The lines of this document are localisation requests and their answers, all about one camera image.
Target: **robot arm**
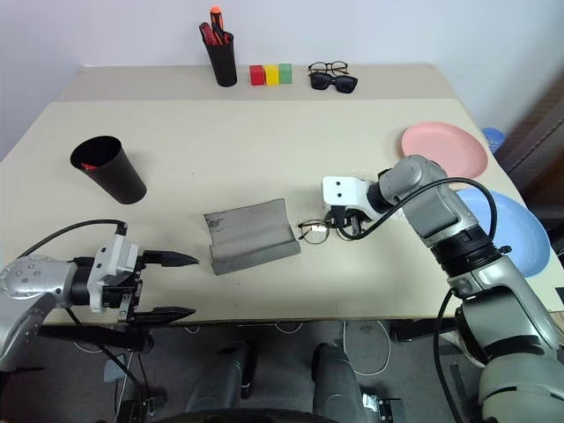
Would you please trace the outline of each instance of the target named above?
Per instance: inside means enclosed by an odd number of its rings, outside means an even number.
[[[418,189],[446,177],[432,161],[409,156],[381,173],[378,182],[323,178],[323,200],[333,210],[337,227],[342,227],[343,208],[378,220]],[[493,245],[447,184],[422,192],[402,210],[447,273],[455,296],[463,300],[456,322],[469,352],[488,363],[480,380],[484,419],[524,421],[519,412],[526,415],[523,409],[541,400],[551,405],[547,410],[564,415],[564,367],[556,360],[556,329],[523,275],[502,254],[504,250]],[[537,377],[531,379],[531,372],[525,375],[520,365],[533,366]],[[502,412],[499,407],[508,404],[513,408]]]
[[[198,261],[172,251],[146,250],[143,255],[138,251],[138,245],[116,233],[99,248],[96,257],[65,262],[30,255],[8,264],[0,272],[0,371],[12,371],[18,366],[53,308],[89,305],[94,313],[119,308],[120,322],[135,323],[139,316],[139,322],[158,323],[151,312],[135,313],[143,284],[141,271],[148,263],[176,267]],[[176,308],[174,312],[172,317],[168,313],[168,320],[194,310]]]

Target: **table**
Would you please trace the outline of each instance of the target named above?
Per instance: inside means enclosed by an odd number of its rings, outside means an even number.
[[[232,88],[215,85],[208,67],[100,68],[80,73],[52,102],[0,165],[2,258],[10,262],[43,236],[86,219],[123,219],[144,249],[172,249],[198,266],[143,273],[139,311],[184,306],[189,321],[434,317],[448,285],[431,252],[404,219],[387,222],[362,241],[336,234],[301,254],[215,276],[204,213],[274,198],[286,200],[289,221],[323,216],[325,175],[375,179],[400,159],[410,125],[443,121],[480,130],[446,79],[431,66],[351,66],[360,80],[352,95],[308,87],[305,67],[292,85],[250,86],[245,68]],[[98,135],[122,140],[147,185],[147,195],[122,205],[74,169],[69,156]],[[477,180],[522,203],[487,151]],[[91,256],[113,233],[89,227],[51,242],[41,253],[59,259]],[[550,311],[564,306],[556,255],[528,279]],[[452,315],[452,301],[447,315]],[[111,323],[115,310],[89,323]],[[67,322],[54,310],[49,323]]]

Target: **folded cloth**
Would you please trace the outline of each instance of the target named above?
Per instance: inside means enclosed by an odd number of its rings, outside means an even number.
[[[211,235],[211,266],[216,275],[300,253],[284,198],[204,217]]]

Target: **red block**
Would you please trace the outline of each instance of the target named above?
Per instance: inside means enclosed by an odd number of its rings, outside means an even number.
[[[249,72],[251,85],[264,85],[264,69],[261,64],[251,64]]]

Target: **black cup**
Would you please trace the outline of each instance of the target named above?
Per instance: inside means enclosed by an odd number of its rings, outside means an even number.
[[[211,66],[218,85],[232,86],[237,84],[233,37],[231,37],[230,42],[222,46],[208,46],[206,44],[205,47],[208,50]]]
[[[147,192],[117,138],[88,139],[74,149],[70,163],[121,204],[136,203]],[[84,165],[95,168],[87,170]]]

